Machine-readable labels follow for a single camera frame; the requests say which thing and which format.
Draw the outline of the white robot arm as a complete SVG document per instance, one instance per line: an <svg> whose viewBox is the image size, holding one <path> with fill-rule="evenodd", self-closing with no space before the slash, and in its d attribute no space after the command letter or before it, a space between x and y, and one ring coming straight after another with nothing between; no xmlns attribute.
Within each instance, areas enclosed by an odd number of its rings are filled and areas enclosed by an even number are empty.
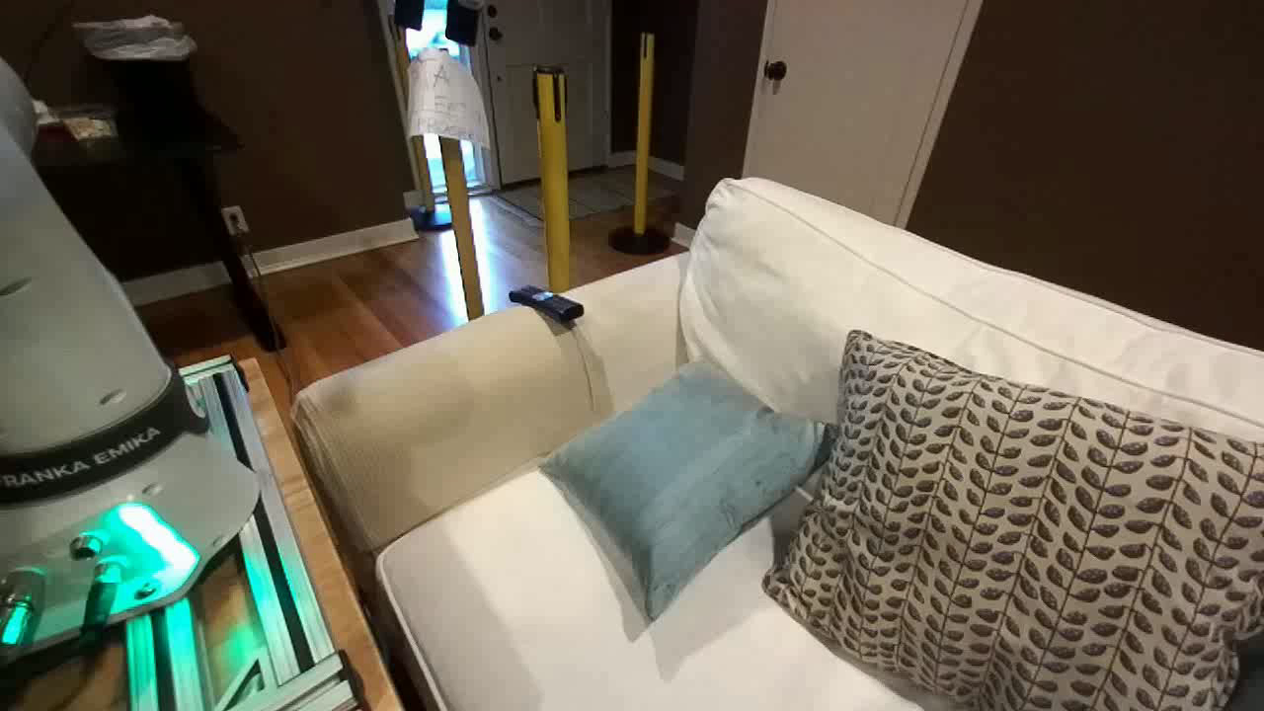
<svg viewBox="0 0 1264 711"><path fill-rule="evenodd" d="M6 658L185 598L257 504L33 149L36 97L0 58Z"/></svg>

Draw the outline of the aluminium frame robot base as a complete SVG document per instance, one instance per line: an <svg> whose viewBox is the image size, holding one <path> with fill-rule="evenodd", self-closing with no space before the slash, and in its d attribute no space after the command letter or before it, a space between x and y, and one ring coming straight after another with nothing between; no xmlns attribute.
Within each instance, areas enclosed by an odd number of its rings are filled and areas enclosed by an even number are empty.
<svg viewBox="0 0 1264 711"><path fill-rule="evenodd" d="M6 677L6 711L360 711L320 566L294 521L279 432L244 363L185 367L212 437L260 479L252 521L185 602L154 608Z"/></svg>

